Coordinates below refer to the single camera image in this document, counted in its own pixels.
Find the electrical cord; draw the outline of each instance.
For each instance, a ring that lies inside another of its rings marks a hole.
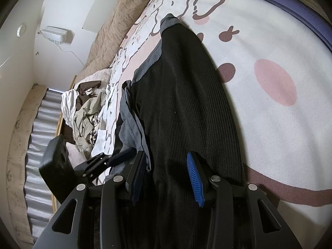
[[[83,64],[82,61],[81,61],[81,59],[78,58],[74,52],[72,52],[71,50],[64,51],[63,49],[61,49],[61,47],[59,46],[59,44],[57,44],[57,43],[54,43],[54,44],[56,44],[56,45],[58,46],[58,48],[59,48],[62,52],[71,52],[72,54],[74,54],[74,56],[75,56],[77,59],[79,59],[79,61],[81,62],[81,64]]]
[[[5,63],[7,63],[7,61],[12,58],[16,53],[20,52],[21,50],[25,49],[26,46],[24,46],[22,49],[19,49],[17,52],[13,53],[11,56],[9,56],[1,65],[0,67],[2,67]]]

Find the black sweater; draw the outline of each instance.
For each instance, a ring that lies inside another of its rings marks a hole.
[[[173,16],[168,20],[173,23],[161,29],[154,50],[160,57],[143,64],[146,72],[130,83],[127,103],[144,129],[151,171],[136,206],[120,212],[124,248],[206,248],[210,209],[195,202],[189,151],[215,174],[244,183],[236,129],[215,67],[197,36]]]

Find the bed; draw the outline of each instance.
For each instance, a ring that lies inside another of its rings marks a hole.
[[[331,29],[315,0],[307,6]],[[154,50],[169,13],[197,35],[215,65],[246,181],[267,194],[303,248],[314,248],[332,220],[331,31],[314,31],[301,12],[273,0],[150,0],[106,70],[91,156],[113,153],[121,85]],[[106,170],[98,184],[119,171]]]

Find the wooden bed frame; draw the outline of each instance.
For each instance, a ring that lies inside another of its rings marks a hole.
[[[69,90],[74,88],[75,85],[75,80],[76,80],[77,75],[74,76],[71,84],[70,84],[70,88]],[[57,137],[58,135],[61,134],[62,132],[62,128],[63,128],[63,123],[65,123],[63,117],[62,117],[62,113],[60,114],[59,117],[59,121],[58,121],[58,126],[56,127],[56,131],[55,131],[55,137]],[[55,213],[58,209],[58,202],[57,199],[55,198],[55,196],[51,193],[51,199],[52,199],[52,209],[53,209],[53,213]]]

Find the gray trim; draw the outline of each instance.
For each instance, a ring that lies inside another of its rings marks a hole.
[[[148,148],[147,143],[146,143],[145,133],[144,133],[144,129],[143,129],[143,126],[141,124],[141,121],[139,120],[139,118],[138,118],[138,116],[136,115],[135,112],[134,112],[134,115],[135,115],[135,121],[137,123],[138,129],[139,129],[139,131],[141,133],[141,136],[142,136],[141,145],[142,145],[143,150],[144,150],[144,152],[146,154],[146,157],[147,157],[147,166],[146,166],[146,169],[149,172],[151,170],[151,161],[150,161],[149,148]]]
[[[160,22],[160,34],[163,33],[168,27],[171,27],[177,23],[181,23],[178,18],[174,17],[173,14],[169,13]]]

